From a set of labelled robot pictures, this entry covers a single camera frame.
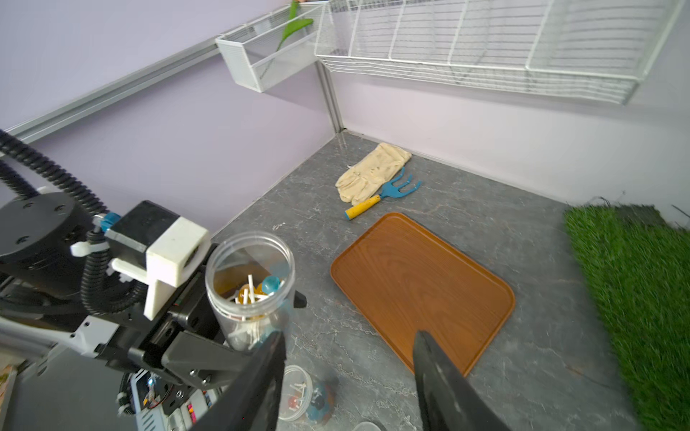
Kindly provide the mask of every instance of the jar lid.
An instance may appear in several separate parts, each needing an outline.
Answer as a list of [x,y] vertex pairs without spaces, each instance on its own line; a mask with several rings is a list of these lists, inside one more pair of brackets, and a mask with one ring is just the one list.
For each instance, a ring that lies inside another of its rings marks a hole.
[[302,416],[311,402],[311,376],[297,365],[288,365],[283,374],[278,419],[291,422]]
[[360,422],[352,431],[381,431],[381,428],[379,428],[375,423]]

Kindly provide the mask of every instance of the white mesh basket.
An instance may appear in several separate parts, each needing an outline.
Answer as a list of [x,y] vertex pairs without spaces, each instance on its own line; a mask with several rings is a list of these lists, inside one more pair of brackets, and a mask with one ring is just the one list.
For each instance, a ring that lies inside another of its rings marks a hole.
[[334,72],[626,103],[684,0],[331,0]]
[[[316,61],[315,40],[327,1],[302,3],[290,20],[290,6],[277,9],[216,38],[216,44],[236,83],[264,92]],[[291,21],[314,22],[278,46]]]

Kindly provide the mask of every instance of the yellow handle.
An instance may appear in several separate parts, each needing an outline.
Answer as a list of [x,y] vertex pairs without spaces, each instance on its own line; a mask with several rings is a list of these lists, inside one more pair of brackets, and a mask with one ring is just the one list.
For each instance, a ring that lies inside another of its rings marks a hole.
[[360,215],[364,211],[367,211],[369,208],[373,207],[379,201],[381,200],[381,196],[378,194],[374,197],[370,197],[369,199],[365,200],[362,203],[359,203],[349,210],[345,211],[345,217],[347,217],[348,220],[354,219],[356,216]]

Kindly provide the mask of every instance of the lavender wall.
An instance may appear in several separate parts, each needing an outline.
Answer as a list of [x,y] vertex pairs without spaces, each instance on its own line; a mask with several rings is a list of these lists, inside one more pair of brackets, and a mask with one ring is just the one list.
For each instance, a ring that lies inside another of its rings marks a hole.
[[345,127],[485,177],[580,204],[690,213],[690,10],[628,106],[335,73]]
[[215,232],[332,136],[314,66],[260,94],[216,56],[34,147],[115,212],[150,199]]
[[287,0],[2,0],[0,128],[286,5]]

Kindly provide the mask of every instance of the brown tray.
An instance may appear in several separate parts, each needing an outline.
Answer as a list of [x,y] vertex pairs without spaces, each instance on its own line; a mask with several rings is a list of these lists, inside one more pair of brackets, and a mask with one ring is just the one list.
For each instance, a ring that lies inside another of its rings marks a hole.
[[398,212],[343,251],[331,276],[410,371],[426,330],[467,376],[515,307],[503,280]]

